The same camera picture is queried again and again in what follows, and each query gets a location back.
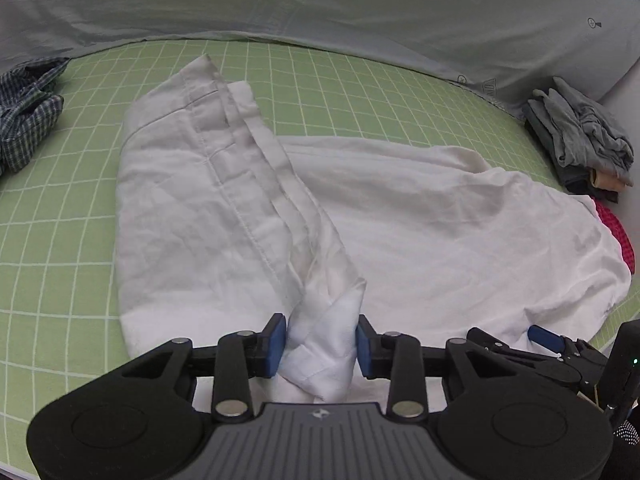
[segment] blue plaid cloth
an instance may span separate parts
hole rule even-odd
[[[0,76],[0,174],[24,168],[55,126],[64,99],[53,89],[68,63],[66,57],[34,59]]]

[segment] pink fabric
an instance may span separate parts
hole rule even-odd
[[[634,248],[631,246],[629,238],[626,236],[625,229],[622,227],[620,220],[615,216],[611,209],[605,206],[602,202],[594,200],[596,203],[596,210],[602,223],[606,225],[611,234],[613,234],[616,240],[620,243],[622,248],[622,259],[625,261],[632,274],[636,272],[636,256],[634,254]]]

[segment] logo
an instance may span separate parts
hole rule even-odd
[[[331,413],[324,408],[319,408],[318,410],[313,410],[311,412],[311,415],[313,415],[315,418],[318,418],[319,420],[324,420],[329,415],[331,415]]]
[[[495,97],[495,88],[496,88],[495,77],[493,79],[487,79],[486,81],[482,82],[482,92],[484,92],[487,95],[490,95],[491,97]]]

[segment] green grid surface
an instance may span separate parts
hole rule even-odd
[[[357,57],[280,44],[150,41],[73,60],[65,108],[20,173],[0,177],[0,462],[34,475],[28,421],[127,359],[114,286],[114,191],[123,114],[201,54],[247,80],[277,135],[450,144],[558,188],[517,120],[475,94]],[[638,286],[594,338],[640,310]]]

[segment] wrinkled fabric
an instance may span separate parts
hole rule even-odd
[[[628,291],[590,198],[457,146],[278,140],[249,85],[227,89],[206,58],[135,102],[124,130],[116,270],[130,354],[178,336],[215,344],[283,312],[266,399],[384,405],[388,381],[353,377],[361,306],[378,332],[427,346],[476,325],[539,350],[531,324],[589,339]],[[429,388],[442,409],[438,381]]]
[[[261,38],[434,75],[517,114],[551,74],[603,97],[640,57],[640,0],[0,0],[0,30],[0,70],[143,39]],[[319,75],[332,68],[340,79],[339,64]]]
[[[558,159],[555,156],[554,137],[550,132],[550,130],[555,129],[555,127],[548,120],[548,114],[542,103],[530,100],[522,107],[522,113],[526,119],[525,127],[527,131],[529,131],[535,139],[540,141],[548,159],[556,170],[558,182],[560,182],[569,193],[589,195],[599,200],[618,203],[618,193],[595,186],[588,168],[581,166],[561,166],[558,163]],[[546,117],[546,126],[540,117],[543,119]]]
[[[540,102],[529,100],[534,113],[551,133],[560,166],[593,168],[617,176],[627,186],[633,182],[629,168],[634,152],[615,118],[597,102],[555,77],[548,93],[534,90]]]
[[[598,211],[598,216],[602,223],[606,225],[611,234],[615,237],[615,239],[620,244],[620,250],[622,251],[622,259],[625,261],[627,267],[629,267],[629,271],[632,274],[636,273],[636,254],[634,253],[634,248],[631,245],[631,241],[629,237],[626,235],[625,228],[622,227],[620,220],[618,217],[613,214],[613,211],[605,206],[603,203],[595,201],[596,210]]]
[[[0,76],[0,174],[17,173],[49,135],[64,99],[53,93],[69,59],[47,57],[13,67]]]
[[[215,345],[281,312],[287,346],[267,397],[341,400],[365,282],[249,85],[227,87],[202,56],[131,105],[124,133],[116,270],[129,354],[177,336]]]

